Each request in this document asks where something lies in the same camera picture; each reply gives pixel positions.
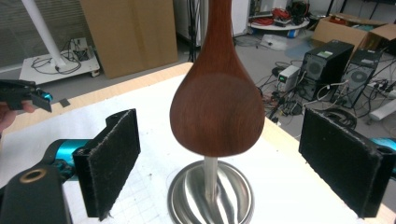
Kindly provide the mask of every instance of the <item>cardboard box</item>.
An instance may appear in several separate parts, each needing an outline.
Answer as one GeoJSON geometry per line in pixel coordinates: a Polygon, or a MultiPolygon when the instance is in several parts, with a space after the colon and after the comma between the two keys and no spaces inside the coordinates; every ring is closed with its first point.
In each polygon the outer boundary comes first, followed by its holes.
{"type": "Polygon", "coordinates": [[[131,75],[177,61],[172,0],[80,3],[107,77],[131,75]]]}
{"type": "Polygon", "coordinates": [[[371,21],[346,14],[334,14],[319,21],[312,40],[314,45],[321,45],[337,39],[363,49],[377,49],[384,39],[390,41],[396,38],[396,25],[382,21],[371,21]],[[360,26],[374,29],[366,31],[354,28],[360,26]]]}

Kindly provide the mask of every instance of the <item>cable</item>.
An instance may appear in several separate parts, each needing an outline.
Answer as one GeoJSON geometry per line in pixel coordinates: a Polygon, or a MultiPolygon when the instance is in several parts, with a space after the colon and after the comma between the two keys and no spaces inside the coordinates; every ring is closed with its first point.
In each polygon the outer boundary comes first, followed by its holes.
{"type": "Polygon", "coordinates": [[[309,5],[305,1],[293,2],[291,7],[287,7],[291,21],[294,25],[300,25],[308,13],[309,5]]]}
{"type": "Polygon", "coordinates": [[[256,86],[257,86],[257,84],[259,84],[263,79],[265,79],[266,77],[262,77],[258,82],[256,82],[256,83],[254,83],[256,86]]]}
{"type": "MultiPolygon", "coordinates": [[[[331,104],[328,108],[331,108],[331,107],[333,107],[335,104],[337,104],[338,100],[340,99],[342,93],[344,92],[344,90],[345,90],[346,88],[347,88],[347,85],[345,85],[345,86],[343,87],[343,89],[341,89],[341,94],[338,94],[337,98],[334,100],[334,102],[332,102],[332,104],[331,104]]],[[[349,102],[350,102],[349,94],[350,94],[350,92],[348,92],[346,95],[348,96],[348,100],[349,100],[349,102]]]]}
{"type": "Polygon", "coordinates": [[[280,111],[283,115],[288,116],[296,116],[296,115],[301,115],[303,111],[303,106],[300,102],[297,102],[296,100],[287,100],[280,108],[280,111]]]}
{"type": "Polygon", "coordinates": [[[279,7],[273,8],[272,14],[273,14],[274,19],[281,19],[281,20],[290,19],[289,12],[283,8],[279,8],[279,7]]]}
{"type": "Polygon", "coordinates": [[[270,83],[273,83],[273,82],[276,82],[276,80],[273,80],[273,81],[271,81],[271,82],[268,82],[268,81],[271,79],[271,77],[272,77],[273,75],[274,75],[274,74],[271,74],[271,75],[268,77],[268,79],[264,82],[264,84],[260,85],[260,87],[259,87],[260,90],[261,90],[265,85],[270,84],[270,83]]]}
{"type": "Polygon", "coordinates": [[[327,90],[329,90],[329,89],[330,89],[330,86],[341,86],[341,85],[345,85],[345,84],[347,84],[347,83],[348,83],[348,80],[346,80],[345,82],[341,82],[341,83],[332,83],[332,84],[330,84],[330,85],[326,85],[326,86],[320,88],[319,91],[318,91],[318,93],[317,93],[317,99],[318,99],[318,101],[320,102],[321,100],[323,100],[323,99],[329,94],[329,91],[328,91],[324,96],[319,97],[320,92],[321,92],[322,90],[324,90],[325,88],[327,88],[327,90]]]}
{"type": "Polygon", "coordinates": [[[32,62],[31,67],[33,69],[35,69],[37,71],[37,73],[44,74],[44,75],[69,75],[69,74],[72,74],[72,73],[76,72],[81,67],[81,62],[74,57],[74,54],[72,52],[70,52],[70,42],[71,41],[72,41],[72,39],[70,39],[69,41],[67,41],[65,43],[64,47],[66,45],[68,45],[69,48],[68,48],[68,51],[66,53],[61,53],[61,55],[64,56],[67,61],[69,61],[71,63],[76,63],[75,67],[73,67],[71,69],[68,69],[68,70],[65,70],[65,71],[61,71],[58,66],[55,66],[56,72],[44,72],[44,71],[39,69],[39,68],[43,67],[44,65],[47,65],[48,63],[50,63],[52,58],[41,59],[41,60],[40,60],[40,58],[36,58],[32,62]]]}
{"type": "Polygon", "coordinates": [[[388,64],[387,66],[383,67],[381,70],[379,70],[378,72],[376,72],[376,73],[373,75],[373,77],[378,76],[379,73],[381,73],[382,71],[384,71],[386,68],[392,66],[394,63],[396,63],[396,59],[393,59],[393,61],[392,61],[390,64],[388,64]]]}
{"type": "Polygon", "coordinates": [[[199,22],[199,7],[200,1],[187,1],[187,16],[189,19],[189,38],[190,38],[190,52],[189,52],[189,62],[195,62],[196,55],[196,42],[197,42],[197,34],[198,34],[198,22],[199,22]]]}
{"type": "Polygon", "coordinates": [[[371,101],[372,100],[374,100],[375,99],[375,97],[376,97],[376,94],[375,94],[375,96],[374,96],[374,98],[372,98],[373,96],[373,93],[375,93],[375,89],[372,89],[372,91],[370,92],[370,95],[369,96],[366,96],[364,93],[363,93],[363,95],[365,96],[365,97],[367,97],[368,98],[368,101],[367,101],[367,103],[369,104],[369,108],[368,108],[368,110],[367,110],[367,112],[366,113],[364,113],[364,114],[362,114],[362,115],[359,115],[359,116],[357,116],[357,118],[358,119],[360,119],[360,118],[363,118],[363,117],[365,117],[365,116],[367,116],[368,114],[370,114],[370,112],[371,112],[371,101]]]}
{"type": "Polygon", "coordinates": [[[358,120],[352,114],[346,112],[345,110],[339,108],[328,108],[322,110],[324,113],[323,115],[329,119],[337,121],[344,127],[348,127],[350,129],[355,129],[356,125],[358,124],[358,120]]]}
{"type": "Polygon", "coordinates": [[[259,26],[267,26],[271,25],[274,23],[274,20],[272,18],[255,18],[251,20],[251,24],[253,25],[259,25],[259,26]]]}

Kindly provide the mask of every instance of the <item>black plastic part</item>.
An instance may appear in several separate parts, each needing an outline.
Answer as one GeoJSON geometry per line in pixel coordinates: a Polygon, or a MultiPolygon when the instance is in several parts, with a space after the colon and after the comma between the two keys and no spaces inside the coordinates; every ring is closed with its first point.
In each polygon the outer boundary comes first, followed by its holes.
{"type": "MultiPolygon", "coordinates": [[[[58,152],[59,147],[61,146],[61,144],[66,141],[65,139],[59,139],[54,141],[53,143],[51,143],[49,145],[49,147],[47,148],[46,152],[44,153],[43,159],[41,159],[41,161],[36,164],[37,165],[51,165],[54,161],[55,161],[55,157],[56,157],[56,153],[58,152]]],[[[0,211],[2,210],[2,204],[3,204],[3,199],[4,199],[4,194],[5,194],[5,190],[6,190],[6,186],[0,188],[0,211]]]]}
{"type": "Polygon", "coordinates": [[[59,101],[59,104],[61,104],[62,107],[67,107],[70,105],[70,102],[67,99],[62,99],[59,101]]]}
{"type": "Polygon", "coordinates": [[[72,223],[58,170],[37,165],[7,184],[0,223],[72,223]]]}
{"type": "Polygon", "coordinates": [[[324,113],[305,110],[299,151],[359,217],[375,217],[396,154],[324,113]]]}
{"type": "Polygon", "coordinates": [[[31,100],[33,105],[51,112],[50,100],[42,93],[49,94],[33,81],[0,79],[0,102],[7,102],[10,110],[23,110],[22,101],[31,100]]]}
{"type": "Polygon", "coordinates": [[[88,217],[107,217],[139,153],[134,109],[108,117],[106,127],[73,153],[88,217]]]}

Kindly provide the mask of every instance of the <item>desk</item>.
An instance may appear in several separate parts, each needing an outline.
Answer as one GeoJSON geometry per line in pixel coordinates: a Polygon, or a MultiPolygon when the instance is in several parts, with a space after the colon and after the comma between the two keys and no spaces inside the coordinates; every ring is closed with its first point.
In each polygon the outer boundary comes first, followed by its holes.
{"type": "MultiPolygon", "coordinates": [[[[74,113],[74,115],[76,115],[76,111],[79,111],[80,109],[83,109],[84,107],[90,105],[96,105],[97,103],[109,101],[111,97],[119,95],[122,96],[124,93],[128,93],[130,91],[134,92],[134,90],[138,89],[139,91],[141,91],[145,89],[144,87],[147,86],[154,87],[154,84],[157,85],[156,83],[159,82],[159,84],[161,84],[163,83],[162,81],[167,79],[173,80],[180,75],[186,74],[190,68],[191,63],[183,63],[181,65],[177,65],[172,68],[168,68],[150,75],[125,81],[120,84],[101,89],[99,91],[93,91],[79,97],[70,99],[71,105],[66,108],[62,108],[59,104],[54,105],[52,107],[53,112],[51,114],[39,109],[34,114],[18,115],[13,125],[5,130],[4,138],[2,139],[2,141],[5,144],[8,137],[13,136],[14,134],[23,133],[29,128],[37,125],[37,123],[42,123],[44,121],[50,122],[56,119],[58,116],[69,115],[71,113],[74,113]]],[[[141,127],[143,128],[143,126],[140,126],[139,124],[139,135],[141,134],[140,137],[142,140],[141,143],[148,144],[146,141],[147,139],[145,133],[149,132],[149,130],[140,130],[141,127]]],[[[165,146],[175,146],[174,140],[172,139],[170,139],[167,144],[168,145],[165,146]]],[[[256,173],[252,174],[248,172],[246,165],[238,163],[246,159],[245,154],[237,155],[231,158],[220,158],[220,160],[226,160],[227,162],[234,164],[238,169],[240,169],[245,174],[247,180],[250,181],[253,187],[255,193],[256,207],[253,213],[251,223],[263,223],[265,220],[267,220],[267,223],[285,223],[285,221],[287,223],[361,223],[359,220],[356,219],[356,215],[349,208],[347,208],[344,203],[332,192],[329,186],[318,177],[318,175],[309,167],[308,164],[305,163],[303,157],[298,153],[298,146],[299,143],[297,140],[295,140],[293,137],[285,133],[283,130],[281,130],[274,123],[267,119],[265,121],[262,138],[258,141],[257,147],[259,147],[259,150],[261,150],[262,147],[266,150],[268,149],[267,153],[270,153],[270,155],[274,156],[274,158],[280,158],[282,161],[288,161],[288,163],[294,164],[294,167],[298,168],[298,170],[303,171],[302,173],[294,176],[275,175],[277,174],[277,172],[283,172],[283,174],[294,174],[294,170],[289,170],[289,167],[276,166],[277,162],[271,162],[272,158],[251,158],[252,164],[257,166],[262,165],[262,163],[264,163],[264,165],[269,165],[269,163],[272,163],[270,167],[267,166],[267,169],[260,171],[256,170],[256,173]],[[263,176],[268,175],[270,175],[272,179],[262,178],[263,176]],[[283,184],[280,186],[272,185],[272,183],[275,182],[283,184]],[[311,188],[312,186],[315,186],[315,190],[309,191],[308,194],[306,192],[306,189],[302,188],[311,188]],[[301,190],[301,193],[295,191],[297,188],[301,190]],[[304,195],[316,196],[305,198],[304,195]],[[327,206],[330,206],[332,210],[322,209],[327,206]]],[[[199,156],[191,155],[191,153],[185,149],[178,148],[177,150],[178,155],[186,156],[186,158],[183,157],[182,165],[179,167],[175,166],[174,164],[169,164],[163,167],[168,170],[174,171],[168,174],[168,176],[163,176],[161,178],[163,182],[156,182],[154,184],[154,189],[157,191],[157,193],[160,193],[162,195],[162,197],[156,198],[156,206],[159,206],[156,207],[157,209],[163,210],[164,208],[166,208],[166,202],[163,202],[162,200],[165,200],[163,198],[163,195],[165,195],[164,197],[166,198],[166,185],[168,185],[170,181],[172,181],[172,176],[176,175],[176,173],[180,171],[180,169],[184,166],[189,165],[191,159],[200,160],[199,156]]],[[[156,173],[152,173],[153,171],[160,172],[159,168],[156,167],[157,162],[150,161],[146,157],[147,155],[145,155],[145,153],[147,151],[149,151],[148,145],[143,145],[142,153],[137,159],[135,168],[131,172],[132,175],[130,176],[130,178],[132,178],[132,180],[130,181],[133,181],[134,178],[138,180],[138,177],[148,178],[147,174],[144,173],[145,171],[152,174],[149,177],[152,178],[152,181],[158,180],[156,179],[156,173]]],[[[85,210],[83,205],[81,205],[82,199],[78,198],[80,197],[80,194],[78,195],[78,187],[76,187],[77,184],[76,182],[68,182],[70,181],[67,181],[64,184],[64,189],[75,223],[98,223],[98,220],[95,218],[84,217],[83,213],[85,212],[85,210]]],[[[119,200],[114,204],[114,207],[110,212],[113,218],[106,219],[104,221],[105,223],[126,223],[127,220],[132,220],[133,223],[170,223],[170,219],[166,215],[166,212],[165,214],[162,214],[158,217],[153,217],[153,219],[146,219],[145,214],[141,214],[141,216],[138,217],[130,217],[134,211],[133,209],[142,209],[142,207],[146,207],[148,206],[148,204],[140,203],[136,205],[136,198],[131,198],[131,195],[129,194],[131,193],[131,191],[128,191],[132,189],[130,189],[130,186],[127,186],[126,188],[127,189],[124,192],[121,192],[120,195],[120,197],[123,197],[125,200],[119,200]],[[125,210],[126,208],[131,208],[132,212],[131,210],[129,210],[128,213],[120,212],[122,210],[125,210]]],[[[152,214],[153,211],[152,209],[150,209],[145,210],[145,212],[150,212],[152,214]]],[[[372,222],[368,220],[367,223],[392,223],[394,218],[395,215],[387,210],[387,207],[382,206],[380,210],[380,217],[373,219],[372,222]]]]}

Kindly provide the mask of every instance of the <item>metal rod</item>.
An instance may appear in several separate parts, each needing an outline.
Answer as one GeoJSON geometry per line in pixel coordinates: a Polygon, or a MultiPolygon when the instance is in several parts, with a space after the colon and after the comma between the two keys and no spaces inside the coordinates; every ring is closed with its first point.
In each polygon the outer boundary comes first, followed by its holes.
{"type": "Polygon", "coordinates": [[[376,0],[375,7],[374,7],[373,12],[372,12],[372,14],[371,14],[371,16],[370,16],[370,19],[373,17],[373,15],[374,15],[374,13],[375,13],[375,10],[376,10],[376,8],[378,7],[378,4],[379,4],[379,0],[376,0]]]}
{"type": "Polygon", "coordinates": [[[49,51],[50,56],[52,57],[55,65],[57,66],[66,66],[66,63],[62,59],[61,52],[55,45],[55,41],[50,35],[49,28],[47,24],[44,22],[43,17],[41,16],[40,11],[38,10],[37,5],[35,4],[35,0],[22,0],[23,5],[26,7],[27,12],[29,13],[30,18],[35,24],[35,28],[41,36],[44,44],[49,51]]]}
{"type": "Polygon", "coordinates": [[[201,32],[201,46],[202,46],[205,42],[206,30],[207,30],[207,17],[209,13],[208,0],[200,0],[199,11],[200,11],[199,22],[200,22],[200,32],[201,32]]]}
{"type": "Polygon", "coordinates": [[[347,0],[344,0],[343,5],[341,6],[341,10],[340,10],[341,13],[344,12],[344,9],[346,8],[346,5],[347,5],[347,0]]]}
{"type": "Polygon", "coordinates": [[[213,202],[215,200],[216,186],[218,183],[217,157],[205,157],[204,173],[205,173],[205,195],[208,200],[213,202]]]}
{"type": "Polygon", "coordinates": [[[326,12],[326,16],[327,16],[327,17],[329,16],[330,11],[332,10],[332,4],[333,4],[333,3],[334,3],[334,0],[332,0],[332,1],[330,2],[329,8],[327,8],[327,12],[326,12]]]}

